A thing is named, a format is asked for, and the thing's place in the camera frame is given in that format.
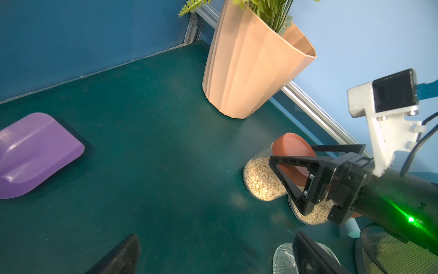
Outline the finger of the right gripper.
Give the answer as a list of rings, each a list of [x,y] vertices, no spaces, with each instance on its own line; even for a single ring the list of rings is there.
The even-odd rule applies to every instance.
[[[269,167],[285,187],[302,215],[326,199],[329,191],[329,156],[271,156]]]
[[[314,152],[331,152],[331,153],[356,153],[362,154],[366,148],[365,144],[350,145],[313,145]]]

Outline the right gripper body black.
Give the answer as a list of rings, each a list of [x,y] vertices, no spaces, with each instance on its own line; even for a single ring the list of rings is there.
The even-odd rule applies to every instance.
[[[338,158],[311,157],[306,168],[313,176],[306,186],[306,213],[324,199],[333,201],[327,219],[339,226],[346,223],[353,212],[359,190],[369,178],[373,159],[361,154],[347,153]]]

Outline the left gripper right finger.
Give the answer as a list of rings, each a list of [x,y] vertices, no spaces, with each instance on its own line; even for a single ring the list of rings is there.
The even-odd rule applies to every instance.
[[[350,273],[302,231],[295,235],[293,253],[299,274]]]

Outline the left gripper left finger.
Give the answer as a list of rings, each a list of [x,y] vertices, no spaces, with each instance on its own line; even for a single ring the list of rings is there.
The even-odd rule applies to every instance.
[[[140,258],[140,241],[130,234],[92,266],[86,274],[134,274]]]

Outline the beige lid oatmeal jar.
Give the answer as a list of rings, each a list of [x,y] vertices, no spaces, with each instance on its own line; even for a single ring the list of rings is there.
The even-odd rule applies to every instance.
[[[328,246],[320,243],[317,244],[337,262],[339,262],[334,252],[329,249]],[[276,249],[273,256],[272,269],[274,274],[298,274],[293,253],[293,243],[282,244]]]

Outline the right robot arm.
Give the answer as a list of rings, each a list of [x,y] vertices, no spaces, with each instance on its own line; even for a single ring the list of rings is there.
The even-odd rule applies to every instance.
[[[306,216],[322,199],[332,200],[327,219],[343,226],[354,212],[383,227],[391,236],[438,253],[438,185],[387,169],[375,176],[375,162],[362,154],[365,145],[312,146],[329,156],[271,156],[269,166],[299,212]]]

